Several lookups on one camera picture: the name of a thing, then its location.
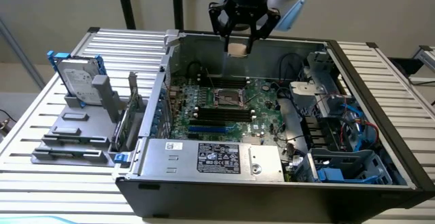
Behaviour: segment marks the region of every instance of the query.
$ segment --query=motherboard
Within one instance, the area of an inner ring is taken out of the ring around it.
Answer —
[[[170,138],[278,145],[281,115],[272,83],[246,79],[225,84],[218,79],[174,77]]]

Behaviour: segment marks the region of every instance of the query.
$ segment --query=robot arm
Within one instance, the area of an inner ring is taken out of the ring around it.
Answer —
[[[245,53],[250,53],[254,40],[268,38],[273,29],[286,31],[290,28],[302,3],[304,0],[222,0],[221,3],[209,3],[212,29],[225,39],[224,51],[228,51],[230,33],[250,29],[245,45]]]

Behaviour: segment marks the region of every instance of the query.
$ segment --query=black pole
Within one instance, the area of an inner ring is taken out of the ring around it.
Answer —
[[[184,30],[182,0],[172,0],[174,29]]]
[[[129,0],[120,0],[120,1],[121,1],[122,12],[124,12],[126,29],[134,30],[136,24],[134,24],[133,10],[130,8],[130,1]]]

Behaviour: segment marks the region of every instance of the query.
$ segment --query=side panel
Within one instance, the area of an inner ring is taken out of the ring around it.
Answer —
[[[116,185],[140,217],[358,223],[414,191],[124,181]]]
[[[329,41],[329,48],[337,58],[337,66],[342,69],[344,75],[349,77],[350,85],[362,101],[362,104],[366,107],[366,110],[373,118],[373,121],[378,127],[381,134],[385,137],[385,140],[392,148],[392,151],[410,177],[410,180],[417,188],[422,189],[425,192],[425,196],[421,196],[421,199],[416,201],[416,203],[409,203],[406,206],[410,208],[413,205],[420,203],[421,201],[429,199],[435,194],[435,185],[420,166],[400,134],[393,127],[385,112],[382,111],[370,91],[368,90],[357,72],[353,68],[338,44],[336,41]]]

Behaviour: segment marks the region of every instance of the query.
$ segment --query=green circuit board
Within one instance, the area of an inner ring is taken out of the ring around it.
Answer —
[[[273,131],[281,125],[278,108],[274,108],[276,93],[269,88],[269,82],[252,79],[241,89],[220,89],[200,87],[196,82],[182,77],[172,81],[170,103],[173,123],[170,129],[172,139],[190,139],[188,135],[197,134],[201,141],[246,142],[261,145],[276,145]],[[254,111],[252,122],[225,122],[225,133],[190,132],[189,121],[194,120],[194,107],[230,108]]]

